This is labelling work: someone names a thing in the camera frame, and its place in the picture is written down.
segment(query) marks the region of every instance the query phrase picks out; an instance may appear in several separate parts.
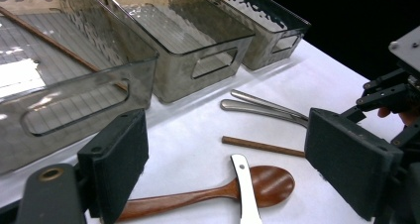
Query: textured plastic container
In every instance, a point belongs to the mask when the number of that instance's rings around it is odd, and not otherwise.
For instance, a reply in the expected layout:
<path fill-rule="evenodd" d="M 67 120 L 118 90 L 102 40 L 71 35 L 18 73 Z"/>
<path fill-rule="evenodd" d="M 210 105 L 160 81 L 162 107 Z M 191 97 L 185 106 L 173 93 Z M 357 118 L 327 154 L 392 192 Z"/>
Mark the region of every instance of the textured plastic container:
<path fill-rule="evenodd" d="M 289 58 L 310 24 L 272 0 L 209 0 L 252 29 L 256 36 L 243 64 L 256 70 Z"/>
<path fill-rule="evenodd" d="M 0 16 L 0 173 L 151 104 L 158 53 L 97 0 L 0 0 L 95 67 Z"/>
<path fill-rule="evenodd" d="M 102 0 L 159 53 L 154 94 L 176 101 L 236 74 L 252 30 L 207 0 Z"/>

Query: black background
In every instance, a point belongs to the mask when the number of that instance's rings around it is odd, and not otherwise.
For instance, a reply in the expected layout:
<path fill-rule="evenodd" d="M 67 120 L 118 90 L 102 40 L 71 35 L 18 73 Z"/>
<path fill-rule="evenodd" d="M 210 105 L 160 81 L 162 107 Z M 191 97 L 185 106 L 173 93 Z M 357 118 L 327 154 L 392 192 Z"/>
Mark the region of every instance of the black background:
<path fill-rule="evenodd" d="M 389 43 L 420 26 L 420 0 L 273 0 L 312 26 L 304 40 L 367 79 L 398 68 Z"/>

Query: wooden spoon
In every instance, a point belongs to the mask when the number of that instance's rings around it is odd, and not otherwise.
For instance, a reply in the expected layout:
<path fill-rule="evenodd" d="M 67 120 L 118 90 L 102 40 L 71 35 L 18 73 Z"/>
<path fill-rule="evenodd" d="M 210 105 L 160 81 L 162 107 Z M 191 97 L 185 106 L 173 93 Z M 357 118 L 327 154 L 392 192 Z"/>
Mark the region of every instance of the wooden spoon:
<path fill-rule="evenodd" d="M 293 176 L 283 168 L 260 166 L 250 168 L 250 171 L 258 207 L 273 206 L 286 199 L 293 191 Z M 240 199 L 238 179 L 212 189 L 129 200 L 118 220 L 162 213 L 215 197 Z"/>

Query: wooden chopstick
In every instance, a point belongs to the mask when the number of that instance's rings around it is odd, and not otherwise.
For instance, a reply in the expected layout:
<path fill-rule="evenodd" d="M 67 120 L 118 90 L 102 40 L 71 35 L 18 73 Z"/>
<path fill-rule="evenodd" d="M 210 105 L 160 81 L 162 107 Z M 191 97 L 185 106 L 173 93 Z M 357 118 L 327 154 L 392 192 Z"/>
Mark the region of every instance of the wooden chopstick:
<path fill-rule="evenodd" d="M 263 143 L 242 140 L 242 139 L 233 138 L 233 137 L 223 136 L 222 143 L 235 145 L 239 147 L 252 148 L 252 149 L 257 149 L 257 150 L 262 150 L 262 151 L 267 151 L 267 152 L 280 153 L 280 154 L 294 156 L 294 157 L 305 158 L 304 152 L 300 152 L 300 151 L 296 151 L 296 150 L 292 150 L 288 148 L 282 148 L 278 146 L 267 145 Z"/>
<path fill-rule="evenodd" d="M 24 30 L 30 32 L 32 35 L 37 36 L 39 39 L 41 39 L 44 42 L 48 43 L 50 46 L 52 46 L 52 47 L 54 47 L 56 49 L 59 49 L 65 55 L 69 56 L 70 58 L 72 58 L 76 62 L 81 63 L 82 65 L 84 65 L 85 67 L 89 68 L 90 70 L 92 70 L 94 72 L 98 72 L 98 71 L 101 70 L 99 67 L 97 67 L 94 64 L 92 64 L 92 63 L 84 60 L 82 57 L 80 57 L 76 53 L 74 53 L 71 50 L 67 49 L 65 46 L 59 44 L 58 42 L 54 41 L 52 38 L 46 36 L 41 31 L 39 31 L 37 28 L 33 27 L 31 24 L 25 22 L 24 20 L 20 19 L 18 16 L 12 14 L 7 9 L 5 9 L 5 8 L 3 8 L 1 6 L 0 6 L 0 13 L 3 14 L 3 16 L 5 16 L 6 18 L 8 18 L 13 23 L 15 23 L 18 26 L 20 26 L 21 28 L 23 28 Z M 122 88 L 123 90 L 127 91 L 127 86 L 125 86 L 123 84 L 120 84 L 120 83 L 117 83 L 116 85 L 118 87 Z"/>

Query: white tablecloth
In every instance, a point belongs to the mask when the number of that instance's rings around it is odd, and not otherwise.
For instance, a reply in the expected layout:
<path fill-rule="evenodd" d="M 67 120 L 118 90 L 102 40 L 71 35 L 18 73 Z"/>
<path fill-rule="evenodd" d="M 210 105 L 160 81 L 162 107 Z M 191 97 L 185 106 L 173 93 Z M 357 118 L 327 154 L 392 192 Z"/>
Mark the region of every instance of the white tablecloth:
<path fill-rule="evenodd" d="M 131 198 L 188 192 L 226 184 L 235 175 L 230 155 L 242 154 L 250 167 L 285 168 L 296 186 L 290 197 L 273 207 L 260 208 L 263 223 L 367 223 L 305 159 L 235 147 L 221 143 L 231 136 L 303 151 L 306 130 L 271 117 L 228 112 L 220 101 L 233 98 L 231 89 L 309 114 L 311 107 L 342 113 L 356 105 L 367 80 L 302 41 L 293 56 L 258 71 L 243 66 L 238 73 L 172 104 L 154 97 L 147 110 L 150 159 Z M 397 115 L 380 119 L 367 113 L 361 126 L 389 141 L 403 125 Z M 0 176 L 0 205 L 22 195 L 25 178 L 58 162 L 74 164 L 75 154 L 89 139 L 33 165 Z M 133 223 L 239 223 L 240 202 L 216 198 Z"/>

